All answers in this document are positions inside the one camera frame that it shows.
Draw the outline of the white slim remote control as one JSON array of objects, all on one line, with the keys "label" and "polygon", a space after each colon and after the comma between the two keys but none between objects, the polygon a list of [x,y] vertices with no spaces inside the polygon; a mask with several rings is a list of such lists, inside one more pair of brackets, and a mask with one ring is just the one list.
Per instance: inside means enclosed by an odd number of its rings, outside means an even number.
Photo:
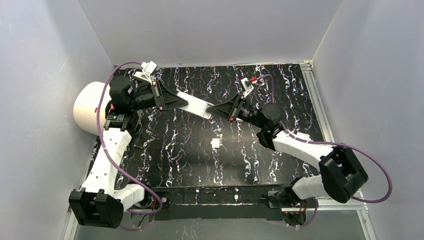
[{"label": "white slim remote control", "polygon": [[178,91],[176,95],[188,102],[188,105],[179,107],[180,110],[208,120],[212,117],[212,114],[207,112],[207,108],[213,107],[213,104],[182,91]]}]

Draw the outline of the white remote red label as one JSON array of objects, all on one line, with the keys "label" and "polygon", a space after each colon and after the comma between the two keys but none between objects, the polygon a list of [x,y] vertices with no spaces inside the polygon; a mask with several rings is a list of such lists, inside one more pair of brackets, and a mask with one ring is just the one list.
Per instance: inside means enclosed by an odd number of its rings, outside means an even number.
[{"label": "white remote red label", "polygon": [[311,141],[312,140],[311,136],[307,133],[302,133],[302,132],[298,131],[296,133],[296,135],[297,135],[298,138],[303,139],[305,141]]}]

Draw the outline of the small white cover piece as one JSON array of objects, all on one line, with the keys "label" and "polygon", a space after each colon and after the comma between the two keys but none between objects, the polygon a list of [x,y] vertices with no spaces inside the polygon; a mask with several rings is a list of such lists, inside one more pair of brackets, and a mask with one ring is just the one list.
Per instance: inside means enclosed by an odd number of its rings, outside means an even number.
[{"label": "small white cover piece", "polygon": [[220,138],[213,138],[211,140],[211,147],[213,149],[219,149],[221,146],[221,139]]}]

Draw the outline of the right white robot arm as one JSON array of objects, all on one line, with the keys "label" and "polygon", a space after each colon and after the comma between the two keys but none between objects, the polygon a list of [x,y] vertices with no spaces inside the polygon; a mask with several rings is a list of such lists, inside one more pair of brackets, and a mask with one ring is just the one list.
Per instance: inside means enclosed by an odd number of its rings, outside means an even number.
[{"label": "right white robot arm", "polygon": [[352,149],[313,144],[284,129],[281,125],[283,111],[275,103],[267,102],[256,108],[238,93],[206,111],[230,122],[240,119],[260,128],[256,136],[263,147],[300,159],[318,170],[319,175],[297,178],[282,190],[269,193],[267,199],[271,203],[294,206],[302,200],[330,197],[344,204],[369,179]]}]

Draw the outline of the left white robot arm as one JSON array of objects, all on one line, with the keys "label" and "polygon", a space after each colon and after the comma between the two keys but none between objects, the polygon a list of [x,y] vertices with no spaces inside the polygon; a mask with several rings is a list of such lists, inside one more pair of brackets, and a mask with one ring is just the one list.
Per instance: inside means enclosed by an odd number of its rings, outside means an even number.
[{"label": "left white robot arm", "polygon": [[115,190],[115,180],[124,153],[140,125],[139,111],[183,108],[189,102],[180,93],[168,91],[159,80],[141,79],[135,90],[123,75],[109,83],[89,83],[77,96],[73,117],[85,132],[100,139],[100,149],[86,180],[69,195],[69,205],[82,226],[116,229],[125,211],[145,199],[148,188],[132,179],[123,189]]}]

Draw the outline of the small white clip object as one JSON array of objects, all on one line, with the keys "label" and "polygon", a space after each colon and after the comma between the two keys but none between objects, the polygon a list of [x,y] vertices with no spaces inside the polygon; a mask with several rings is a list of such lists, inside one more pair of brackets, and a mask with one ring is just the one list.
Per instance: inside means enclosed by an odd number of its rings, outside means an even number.
[{"label": "small white clip object", "polygon": [[147,81],[147,80],[146,80],[146,78],[145,78],[145,75],[144,75],[142,72],[140,72],[140,71],[136,71],[136,72],[133,74],[133,77],[134,77],[135,79],[139,80],[139,81]]}]

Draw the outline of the white drum orange lid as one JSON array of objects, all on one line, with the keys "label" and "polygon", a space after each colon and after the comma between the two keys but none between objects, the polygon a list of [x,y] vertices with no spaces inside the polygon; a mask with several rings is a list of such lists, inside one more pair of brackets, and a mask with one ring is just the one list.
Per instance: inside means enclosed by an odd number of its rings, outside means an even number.
[{"label": "white drum orange lid", "polygon": [[85,86],[77,96],[73,106],[73,118],[76,124],[85,132],[98,136],[97,112],[100,112],[100,125],[105,124],[106,107],[111,100],[110,87],[106,91],[99,110],[98,105],[105,83],[94,81]]}]

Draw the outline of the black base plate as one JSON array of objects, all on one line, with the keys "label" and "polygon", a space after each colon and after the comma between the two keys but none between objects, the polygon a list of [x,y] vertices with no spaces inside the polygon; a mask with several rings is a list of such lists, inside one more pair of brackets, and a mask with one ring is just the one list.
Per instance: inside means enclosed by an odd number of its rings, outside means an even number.
[{"label": "black base plate", "polygon": [[153,187],[163,202],[156,219],[266,219],[304,224],[317,206],[315,199],[289,199],[283,196],[284,189],[277,184]]}]

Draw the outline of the aluminium frame rail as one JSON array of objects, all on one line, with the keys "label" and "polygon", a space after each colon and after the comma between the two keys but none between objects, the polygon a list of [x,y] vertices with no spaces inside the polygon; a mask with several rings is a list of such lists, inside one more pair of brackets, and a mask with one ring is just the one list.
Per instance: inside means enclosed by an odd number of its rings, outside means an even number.
[{"label": "aluminium frame rail", "polygon": [[328,198],[308,202],[307,225],[289,226],[284,221],[293,208],[268,208],[254,203],[246,188],[185,189],[177,203],[153,221],[142,216],[123,218],[123,228],[81,226],[70,215],[64,240],[374,240],[366,206],[357,201],[340,204]]}]

